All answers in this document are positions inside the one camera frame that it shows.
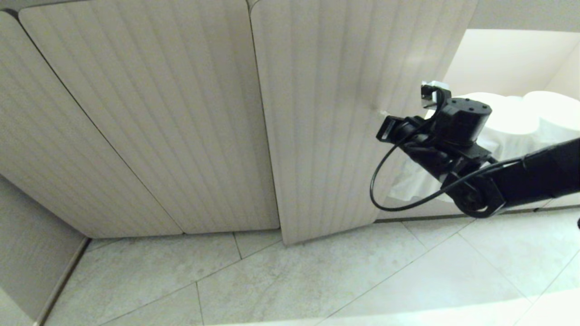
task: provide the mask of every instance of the white tablecloth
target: white tablecloth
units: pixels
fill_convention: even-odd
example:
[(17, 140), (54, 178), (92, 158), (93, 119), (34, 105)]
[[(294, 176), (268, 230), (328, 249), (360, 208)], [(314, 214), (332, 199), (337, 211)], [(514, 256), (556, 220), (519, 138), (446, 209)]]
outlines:
[[(464, 96), (489, 104), (492, 114), (477, 143), (498, 161), (518, 157), (551, 144), (580, 137), (580, 101), (552, 92), (531, 92), (524, 97), (490, 93)], [(398, 169), (389, 196), (409, 201), (439, 190), (441, 184), (411, 159)], [(443, 194), (438, 200), (453, 202)]]

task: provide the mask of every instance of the robotic arm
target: robotic arm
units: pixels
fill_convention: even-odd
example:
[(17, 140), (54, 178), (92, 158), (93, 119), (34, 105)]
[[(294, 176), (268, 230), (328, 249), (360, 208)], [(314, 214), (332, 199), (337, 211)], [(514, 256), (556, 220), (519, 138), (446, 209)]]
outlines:
[[(436, 86), (423, 85), (421, 94), (425, 100), (436, 94), (437, 109), (431, 118), (388, 116), (376, 136), (380, 142), (395, 144), (371, 181), (371, 200), (379, 209), (402, 211), (447, 193), (463, 213), (486, 218), (508, 207), (580, 192), (580, 138), (498, 162), (476, 143), (491, 107), (452, 98), (450, 91)], [(383, 207), (374, 199), (374, 181), (398, 147), (442, 186), (414, 204)]]

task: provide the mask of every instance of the white wall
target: white wall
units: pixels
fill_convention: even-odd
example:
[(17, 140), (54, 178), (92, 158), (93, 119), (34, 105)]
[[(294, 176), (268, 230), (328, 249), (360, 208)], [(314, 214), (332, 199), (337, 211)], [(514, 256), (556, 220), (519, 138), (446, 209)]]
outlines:
[(580, 32), (578, 0), (479, 0), (469, 28)]
[(544, 90), (580, 100), (580, 44), (564, 60)]
[(455, 96), (523, 96), (544, 89), (579, 42), (571, 32), (467, 30), (443, 81)]
[(38, 321), (85, 240), (0, 176), (0, 324)]

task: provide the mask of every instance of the tile floor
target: tile floor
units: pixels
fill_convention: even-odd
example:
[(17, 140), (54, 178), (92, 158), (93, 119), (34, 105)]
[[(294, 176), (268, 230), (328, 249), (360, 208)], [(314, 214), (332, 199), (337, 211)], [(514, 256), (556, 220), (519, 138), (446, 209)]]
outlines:
[(580, 209), (92, 241), (48, 326), (580, 325)]

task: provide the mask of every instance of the cabinet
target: cabinet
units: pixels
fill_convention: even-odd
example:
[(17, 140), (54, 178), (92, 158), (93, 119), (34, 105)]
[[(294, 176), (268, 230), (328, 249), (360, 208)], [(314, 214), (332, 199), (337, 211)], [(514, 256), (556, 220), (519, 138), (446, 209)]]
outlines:
[(182, 233), (5, 12), (0, 153), (2, 175), (89, 237)]
[(279, 226), (244, 0), (94, 0), (20, 18), (186, 233)]
[[(379, 110), (419, 113), (476, 1), (261, 0), (251, 11), (285, 243), (372, 223)], [(397, 171), (386, 166), (391, 178)], [(386, 193), (388, 180), (377, 181)]]

